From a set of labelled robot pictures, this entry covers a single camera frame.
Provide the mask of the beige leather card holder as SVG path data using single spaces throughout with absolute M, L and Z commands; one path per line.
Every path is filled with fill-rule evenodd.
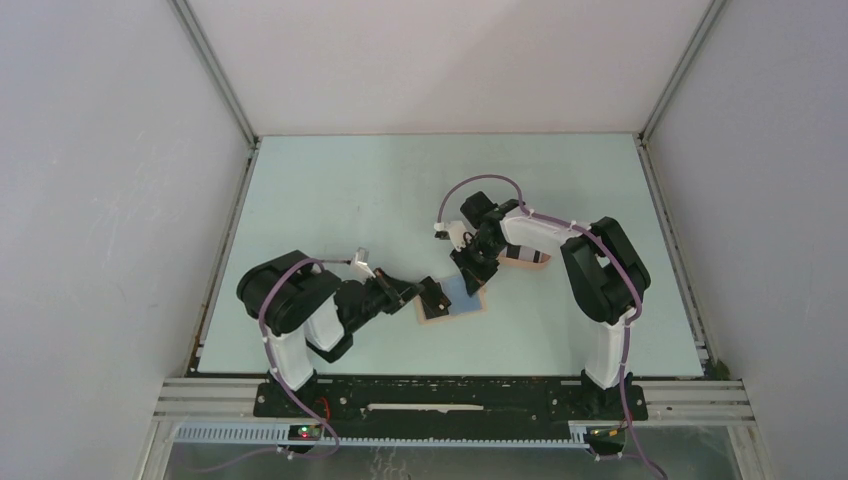
M 414 305 L 416 309 L 416 318 L 421 325 L 431 325 L 439 322 L 446 322 L 449 320 L 455 320 L 462 316 L 484 313 L 487 311 L 487 305 L 485 300 L 485 287 L 479 290 L 475 295 L 469 296 L 466 292 L 466 288 L 461 275 L 443 277 L 434 280 L 442 285 L 446 296 L 452 303 L 452 305 L 449 307 L 450 314 L 448 316 L 436 318 L 433 320 L 425 320 L 420 300 L 419 298 L 415 298 Z

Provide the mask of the white credit card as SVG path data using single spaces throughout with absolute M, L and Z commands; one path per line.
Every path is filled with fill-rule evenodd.
M 537 250 L 518 245 L 508 245 L 505 249 L 504 256 L 507 259 L 525 263 L 539 263 L 542 258 L 542 254 Z

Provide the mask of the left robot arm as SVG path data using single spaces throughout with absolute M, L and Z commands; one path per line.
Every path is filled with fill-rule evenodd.
M 370 267 L 367 256 L 360 248 L 337 260 L 355 276 L 343 280 L 327 268 L 329 260 L 293 250 L 248 270 L 238 283 L 237 298 L 259 324 L 270 373 L 282 385 L 277 402 L 292 416 L 308 414 L 316 403 L 308 383 L 312 353 L 327 363 L 339 360 L 370 320 L 397 313 L 425 291 L 421 282 Z

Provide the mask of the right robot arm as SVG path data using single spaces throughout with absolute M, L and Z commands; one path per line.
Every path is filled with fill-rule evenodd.
M 622 403 L 618 388 L 628 376 L 630 327 L 642 311 L 651 278 L 617 220 L 581 224 L 537 213 L 519 199 L 500 205 L 484 193 L 468 197 L 461 221 L 439 221 L 439 238 L 453 245 L 451 259 L 468 295 L 498 271 L 509 246 L 548 256 L 560 254 L 575 301 L 597 325 L 597 340 L 583 370 L 593 383 L 581 392 L 585 411 L 606 418 Z

